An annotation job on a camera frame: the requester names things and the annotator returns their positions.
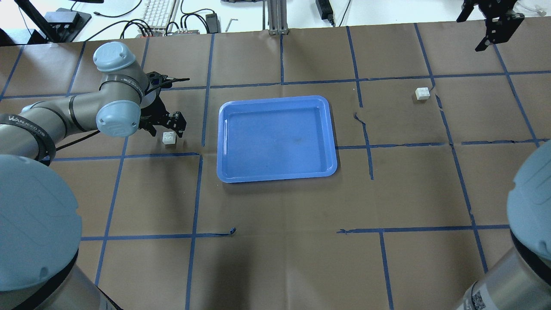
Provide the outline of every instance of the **metal post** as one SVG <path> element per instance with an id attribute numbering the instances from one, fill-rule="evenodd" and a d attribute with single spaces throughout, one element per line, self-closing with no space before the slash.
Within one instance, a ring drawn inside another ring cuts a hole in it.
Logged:
<path id="1" fill-rule="evenodd" d="M 268 33 L 280 35 L 289 33 L 287 28 L 287 0 L 268 1 Z"/>
<path id="2" fill-rule="evenodd" d="M 53 27 L 46 21 L 46 19 L 36 10 L 34 5 L 30 3 L 29 0 L 14 0 L 15 3 L 27 14 L 30 19 L 42 30 L 42 32 L 47 36 L 52 42 L 58 43 L 61 42 L 60 36 L 55 32 Z"/>

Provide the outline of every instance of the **light blue joint cover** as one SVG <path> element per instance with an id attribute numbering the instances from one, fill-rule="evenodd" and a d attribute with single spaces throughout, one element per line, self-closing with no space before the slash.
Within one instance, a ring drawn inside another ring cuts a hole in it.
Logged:
<path id="1" fill-rule="evenodd" d="M 124 43 L 109 42 L 98 47 L 93 59 L 99 71 L 113 72 L 133 64 L 136 56 Z"/>
<path id="2" fill-rule="evenodd" d="M 142 114 L 137 103 L 117 100 L 106 104 L 96 115 L 96 125 L 111 137 L 128 137 L 138 130 Z"/>
<path id="3" fill-rule="evenodd" d="M 82 234 L 77 207 L 52 169 L 0 155 L 0 292 L 43 283 L 71 262 Z"/>
<path id="4" fill-rule="evenodd" d="M 514 182 L 507 200 L 511 230 L 530 251 L 551 260 L 551 143 L 530 155 Z"/>

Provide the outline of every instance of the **power adapter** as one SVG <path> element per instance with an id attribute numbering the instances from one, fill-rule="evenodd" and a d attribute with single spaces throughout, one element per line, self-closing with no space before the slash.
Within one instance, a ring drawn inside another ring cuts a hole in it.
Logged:
<path id="1" fill-rule="evenodd" d="M 329 0 L 316 0 L 317 10 L 320 12 L 321 19 L 327 19 L 333 27 L 335 27 L 335 19 L 333 18 L 333 8 Z"/>
<path id="2" fill-rule="evenodd" d="M 220 20 L 216 13 L 207 14 L 206 22 L 209 33 L 220 33 Z"/>

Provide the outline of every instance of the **blue tape line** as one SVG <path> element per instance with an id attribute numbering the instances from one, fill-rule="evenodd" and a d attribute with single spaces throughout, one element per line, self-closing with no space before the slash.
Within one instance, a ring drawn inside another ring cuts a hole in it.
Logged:
<path id="1" fill-rule="evenodd" d="M 82 60 L 82 56 L 84 55 L 84 49 L 86 48 L 86 42 L 82 43 L 82 48 L 80 49 L 80 55 L 78 56 L 77 65 L 74 68 L 73 76 L 71 77 L 71 82 L 69 83 L 69 88 L 67 89 L 67 96 L 71 93 L 71 89 L 73 88 L 74 79 L 77 77 L 78 67 L 80 66 L 80 62 Z"/>
<path id="2" fill-rule="evenodd" d="M 53 159 L 53 162 L 80 162 L 80 161 L 103 161 L 106 159 L 121 159 L 120 156 L 95 156 L 95 157 L 67 157 Z"/>
<path id="3" fill-rule="evenodd" d="M 354 66 L 354 77 L 356 79 L 356 91 L 358 92 L 358 102 L 360 103 L 360 108 L 364 107 L 364 102 L 361 98 L 361 90 L 360 90 L 360 81 L 358 76 L 358 66 L 356 65 L 356 53 L 354 52 L 354 44 L 352 43 L 352 35 L 350 34 L 350 27 L 346 26 L 346 33 L 348 35 L 348 44 L 350 45 L 350 54 L 352 56 L 352 65 Z M 368 148 L 368 156 L 371 158 L 371 151 Z"/>
<path id="4" fill-rule="evenodd" d="M 454 78 L 454 77 L 493 77 L 493 76 L 504 76 L 502 72 L 497 73 L 470 73 L 470 74 L 441 74 L 434 76 L 434 78 Z"/>
<path id="5" fill-rule="evenodd" d="M 358 79 L 358 80 L 360 80 L 360 81 L 385 81 L 385 80 L 389 80 L 389 79 L 423 79 L 423 78 L 430 78 L 430 76 L 363 78 L 363 79 Z"/>
<path id="6" fill-rule="evenodd" d="M 358 118 L 357 113 L 354 113 L 354 119 L 356 119 L 356 121 L 360 122 L 361 125 L 362 125 L 362 128 L 364 129 L 365 148 L 368 151 L 369 177 L 371 178 L 371 180 L 373 180 L 373 161 L 371 160 L 371 146 L 369 144 L 368 131 L 367 131 L 365 122 Z"/>
<path id="7" fill-rule="evenodd" d="M 437 226 L 437 227 L 393 227 L 393 228 L 356 228 L 356 229 L 341 229 L 337 233 L 391 233 L 391 232 L 439 232 L 439 231 L 469 231 L 472 226 Z"/>
<path id="8" fill-rule="evenodd" d="M 507 224 L 503 225 L 479 225 L 478 229 L 510 229 L 511 227 Z"/>
<path id="9" fill-rule="evenodd" d="M 197 219 L 199 216 L 199 196 L 201 193 L 201 180 L 203 178 L 203 156 L 199 155 L 199 172 L 197 173 L 197 188 L 195 190 L 195 214 L 193 215 L 193 234 L 197 233 Z"/>
<path id="10" fill-rule="evenodd" d="M 358 76 L 358 66 L 356 65 L 356 54 L 354 53 L 354 44 L 352 43 L 352 34 L 350 33 L 350 27 L 346 26 L 346 33 L 348 35 L 348 44 L 350 45 L 350 54 L 352 55 L 352 64 L 354 65 L 354 77 Z"/>
<path id="11" fill-rule="evenodd" d="M 426 55 L 426 49 L 425 49 L 425 45 L 423 44 L 423 38 L 421 38 L 421 32 L 419 31 L 419 27 L 417 26 L 417 23 L 414 23 L 413 26 L 415 27 L 415 32 L 417 33 L 417 39 L 419 40 L 419 44 L 421 45 L 421 52 L 423 52 L 423 58 L 425 58 L 426 69 L 429 72 L 430 79 L 433 82 L 433 86 L 434 86 L 433 70 L 430 68 L 429 57 Z"/>
<path id="12" fill-rule="evenodd" d="M 522 117 L 524 117 L 524 121 L 526 122 L 526 126 L 528 126 L 528 130 L 530 131 L 530 134 L 532 135 L 532 139 L 534 139 L 534 143 L 536 144 L 536 147 L 539 147 L 539 142 L 537 141 L 536 134 L 534 133 L 534 129 L 532 128 L 532 125 L 530 124 L 530 121 L 528 119 L 528 116 L 526 115 L 526 112 L 524 111 L 524 108 L 522 107 L 522 103 L 520 102 L 520 98 L 518 97 L 518 94 L 515 89 L 515 85 L 513 85 L 513 81 L 511 79 L 511 76 L 509 75 L 509 72 L 507 71 L 507 67 L 505 66 L 505 62 L 503 61 L 503 58 L 501 57 L 501 54 L 498 50 L 498 47 L 494 44 L 494 50 L 496 55 L 498 56 L 499 62 L 501 62 L 501 66 L 503 67 L 503 71 L 505 72 L 505 76 L 507 77 L 507 81 L 509 82 L 509 87 L 511 87 L 511 91 L 513 92 L 513 95 L 515 96 L 515 100 L 517 102 L 518 108 L 520 109 L 520 113 L 522 114 Z"/>
<path id="13" fill-rule="evenodd" d="M 280 85 L 280 83 L 256 83 L 256 84 L 236 84 L 236 85 L 212 85 L 210 88 L 239 88 L 239 87 L 259 87 Z"/>
<path id="14" fill-rule="evenodd" d="M 467 211 L 469 212 L 469 218 L 471 219 L 471 225 L 473 228 L 474 233 L 474 239 L 477 243 L 478 248 L 478 254 L 480 255 L 480 261 L 482 263 L 482 268 L 484 269 L 484 273 L 488 272 L 488 265 L 486 263 L 486 257 L 484 255 L 484 249 L 482 248 L 482 243 L 480 241 L 480 236 L 478 235 L 477 230 L 477 223 L 474 219 L 474 215 L 472 214 L 472 208 L 471 208 L 471 200 L 469 199 L 469 195 L 467 194 L 467 187 L 465 186 L 465 180 L 463 178 L 463 173 L 461 171 L 461 166 L 459 164 L 459 159 L 457 158 L 457 152 L 455 150 L 455 146 L 453 145 L 453 139 L 451 138 L 451 132 L 450 127 L 448 126 L 446 115 L 444 114 L 444 111 L 440 110 L 440 115 L 442 116 L 442 121 L 444 122 L 444 126 L 446 127 L 446 133 L 448 135 L 448 138 L 450 139 L 450 146 L 451 146 L 451 152 L 453 155 L 453 162 L 455 164 L 455 168 L 457 170 L 457 175 L 459 177 L 459 182 L 461 184 L 461 190 L 463 191 L 463 198 L 465 199 L 465 204 L 467 205 Z"/>
<path id="15" fill-rule="evenodd" d="M 439 227 L 403 227 L 384 228 L 385 232 L 440 232 L 440 231 L 468 231 L 472 226 L 439 226 Z"/>
<path id="16" fill-rule="evenodd" d="M 161 92 L 169 92 L 171 90 L 193 90 L 193 89 L 206 89 L 206 86 L 189 86 L 189 87 L 171 87 L 171 88 L 162 88 Z"/>
<path id="17" fill-rule="evenodd" d="M 203 176 L 203 156 L 199 156 L 199 171 L 197 173 L 197 188 L 195 190 L 195 212 L 193 214 L 193 238 L 191 238 L 191 247 L 190 247 L 190 261 L 187 268 L 187 289 L 186 289 L 186 309 L 190 308 L 190 297 L 191 297 L 191 279 L 193 273 L 193 259 L 195 257 L 195 242 L 197 240 L 197 220 L 199 216 L 199 198 L 201 197 L 201 180 Z"/>
<path id="18" fill-rule="evenodd" d="M 295 82 L 284 82 L 282 83 L 282 85 L 326 84 L 326 83 L 348 83 L 348 82 L 357 82 L 357 79 L 349 78 L 349 79 L 328 79 L 325 81 L 295 81 Z"/>
<path id="19" fill-rule="evenodd" d="M 524 141 L 515 141 L 515 140 L 496 140 L 496 141 L 465 141 L 461 142 L 461 145 L 486 145 L 486 144 L 510 144 L 510 143 L 534 143 L 534 140 L 524 140 Z"/>
<path id="20" fill-rule="evenodd" d="M 419 40 L 419 45 L 421 46 L 421 50 L 423 52 L 423 57 L 425 58 L 426 69 L 429 72 L 430 80 L 433 84 L 433 87 L 435 87 L 436 83 L 434 81 L 434 74 L 433 74 L 432 69 L 430 68 L 430 62 L 429 62 L 428 56 L 426 55 L 425 45 L 423 44 L 423 38 L 421 37 L 421 32 L 419 31 L 419 27 L 417 26 L 417 23 L 415 23 L 414 26 L 415 26 L 415 32 L 417 33 L 417 39 Z M 463 197 L 465 199 L 465 204 L 467 205 L 467 211 L 468 211 L 469 217 L 471 219 L 471 226 L 472 226 L 473 233 L 474 233 L 474 239 L 476 240 L 476 243 L 477 243 L 478 254 L 480 255 L 480 262 L 482 263 L 482 268 L 484 269 L 484 272 L 488 272 L 488 266 L 486 264 L 486 257 L 484 255 L 484 249 L 482 248 L 482 243 L 480 242 L 480 236 L 478 235 L 477 224 L 476 224 L 476 221 L 474 219 L 474 215 L 472 214 L 471 201 L 469 199 L 469 195 L 467 194 L 467 187 L 465 186 L 465 182 L 464 182 L 464 179 L 463 179 L 463 173 L 461 172 L 461 166 L 459 165 L 459 159 L 457 158 L 457 153 L 455 151 L 455 146 L 453 145 L 453 139 L 452 139 L 452 136 L 451 136 L 450 127 L 447 123 L 446 115 L 444 114 L 444 110 L 442 108 L 442 101 L 440 100 L 440 97 L 438 95 L 436 95 L 436 102 L 438 103 L 438 107 L 440 108 L 440 115 L 442 116 L 442 122 L 444 123 L 444 126 L 446 127 L 446 134 L 448 136 L 449 144 L 450 144 L 450 147 L 451 147 L 451 152 L 452 152 L 452 155 L 453 155 L 453 161 L 455 163 L 455 168 L 457 170 L 457 175 L 458 175 L 459 181 L 461 183 L 461 189 L 463 191 Z"/>
<path id="21" fill-rule="evenodd" d="M 137 236 L 108 236 L 107 240 L 151 240 L 151 239 L 183 239 L 192 238 L 193 234 L 149 234 Z"/>
<path id="22" fill-rule="evenodd" d="M 522 74 L 548 74 L 548 73 L 551 73 L 551 70 L 509 72 L 510 75 L 522 75 Z"/>
<path id="23" fill-rule="evenodd" d="M 388 307 L 390 310 L 394 310 L 394 301 L 392 300 L 392 288 L 390 285 L 390 274 L 388 272 L 388 261 L 386 259 L 386 247 L 385 247 L 385 236 L 383 236 L 383 231 L 379 232 L 379 241 L 381 243 L 381 256 L 382 256 L 382 268 L 385 272 L 385 283 L 386 283 L 386 294 L 388 297 Z"/>
<path id="24" fill-rule="evenodd" d="M 125 155 L 125 158 L 149 158 L 149 157 L 182 157 L 182 156 L 197 156 L 198 153 L 157 153 L 157 154 L 139 154 L 139 155 Z"/>
<path id="25" fill-rule="evenodd" d="M 216 238 L 226 237 L 234 234 L 237 231 L 235 227 L 227 233 L 183 233 L 183 234 L 144 234 L 132 236 L 88 236 L 81 237 L 81 241 L 100 241 L 100 240 L 151 240 L 151 239 L 190 239 L 190 238 Z"/>
<path id="26" fill-rule="evenodd" d="M 25 46 L 23 45 L 19 49 L 19 54 L 17 54 L 17 58 L 15 59 L 15 62 L 13 63 L 12 70 L 10 71 L 8 75 L 8 79 L 6 80 L 6 84 L 4 85 L 4 89 L 2 89 L 2 93 L 0 94 L 0 99 L 4 99 L 4 95 L 6 94 L 6 90 L 8 89 L 9 82 L 12 80 L 13 73 L 15 72 L 15 68 L 17 67 L 17 64 L 19 63 L 19 60 L 21 59 L 21 55 L 23 55 L 23 50 L 25 49 Z"/>
<path id="27" fill-rule="evenodd" d="M 143 50 L 142 64 L 141 64 L 142 69 L 143 69 L 143 67 L 145 66 L 145 57 L 146 57 L 146 55 L 147 55 L 147 49 L 148 49 L 148 47 L 149 47 L 149 37 L 147 37 L 147 38 L 145 39 L 145 48 L 144 48 L 144 50 Z"/>
<path id="28" fill-rule="evenodd" d="M 405 147 L 418 147 L 418 146 L 443 146 L 446 145 L 442 142 L 428 142 L 428 143 L 404 143 L 404 144 L 379 144 L 379 145 L 371 145 L 371 148 L 380 148 L 380 147 L 397 147 L 397 146 L 405 146 Z"/>
<path id="29" fill-rule="evenodd" d="M 212 54 L 214 50 L 214 34 L 210 37 L 210 51 L 208 56 L 208 69 L 207 69 L 207 87 L 205 91 L 205 107 L 203 111 L 203 133 L 201 137 L 201 145 L 205 146 L 205 137 L 207 134 L 207 114 L 208 114 L 208 97 L 210 94 L 210 73 L 212 70 Z"/>
<path id="30" fill-rule="evenodd" d="M 362 149 L 366 148 L 365 145 L 349 145 L 349 146 L 337 146 L 336 149 Z"/>
<path id="31" fill-rule="evenodd" d="M 127 145 L 128 145 L 128 137 L 125 138 L 125 145 L 122 147 L 122 154 L 120 156 L 121 161 L 118 165 L 117 179 L 115 180 L 115 188 L 113 189 L 113 197 L 111 198 L 111 206 L 109 207 L 109 215 L 107 216 L 107 224 L 105 225 L 105 233 L 104 233 L 105 239 L 101 245 L 100 259 L 98 262 L 98 270 L 96 272 L 96 279 L 94 280 L 94 283 L 96 284 L 96 286 L 99 284 L 99 281 L 100 281 L 101 268 L 103 266 L 103 259 L 105 255 L 105 247 L 107 245 L 107 237 L 109 236 L 109 229 L 111 227 L 111 219 L 113 217 L 113 209 L 115 208 L 115 200 L 117 199 L 118 185 L 121 181 L 122 165 L 124 164 L 124 161 L 125 161 L 125 153 L 126 153 Z"/>
<path id="32" fill-rule="evenodd" d="M 193 259 L 195 258 L 195 242 L 196 238 L 191 238 L 191 247 L 190 247 L 190 263 L 187 267 L 187 287 L 186 287 L 186 305 L 185 310 L 190 310 L 190 300 L 191 300 L 191 275 L 193 273 Z"/>
<path id="33" fill-rule="evenodd" d="M 279 35 L 279 64 L 281 66 L 281 85 L 285 82 L 283 76 L 283 35 Z"/>

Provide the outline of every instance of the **black strap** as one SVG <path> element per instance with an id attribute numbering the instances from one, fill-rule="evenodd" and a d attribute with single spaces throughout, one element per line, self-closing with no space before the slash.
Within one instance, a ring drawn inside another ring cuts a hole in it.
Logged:
<path id="1" fill-rule="evenodd" d="M 42 304 L 48 297 L 50 297 L 56 289 L 65 281 L 69 272 L 73 269 L 74 263 L 77 261 L 78 250 L 75 253 L 71 262 L 65 266 L 60 272 L 56 273 L 55 276 L 51 277 L 38 291 L 32 294 L 24 302 L 20 303 L 18 306 L 12 310 L 30 310 L 35 309 L 40 304 Z"/>
<path id="2" fill-rule="evenodd" d="M 56 156 L 56 144 L 52 137 L 39 125 L 16 114 L 0 114 L 0 125 L 12 125 L 27 130 L 33 135 L 38 143 L 38 155 L 35 160 L 39 161 L 46 156 L 52 160 Z"/>
<path id="3" fill-rule="evenodd" d="M 80 131 L 82 132 L 87 132 L 88 130 L 82 128 L 82 126 L 77 121 L 77 117 L 74 116 L 74 109 L 73 109 L 74 97 L 76 96 L 72 96 L 71 99 L 69 100 L 69 114 L 71 115 L 71 119 L 73 120 L 73 123 L 76 125 L 76 127 L 79 128 Z"/>
<path id="4" fill-rule="evenodd" d="M 532 271 L 538 275 L 547 285 L 551 286 L 551 268 L 549 268 L 534 252 L 530 251 L 522 242 L 520 242 L 513 232 L 511 232 L 513 244 L 526 264 Z"/>
<path id="5" fill-rule="evenodd" d="M 129 77 L 129 76 L 125 76 L 124 74 L 106 74 L 101 79 L 100 90 L 101 90 L 101 87 L 103 86 L 103 84 L 105 84 L 107 82 L 121 82 L 121 83 L 124 83 L 124 84 L 132 87 L 138 93 L 140 102 L 142 101 L 143 97 L 145 97 L 145 94 L 144 94 L 142 88 L 138 84 L 138 81 L 131 78 L 131 77 Z"/>

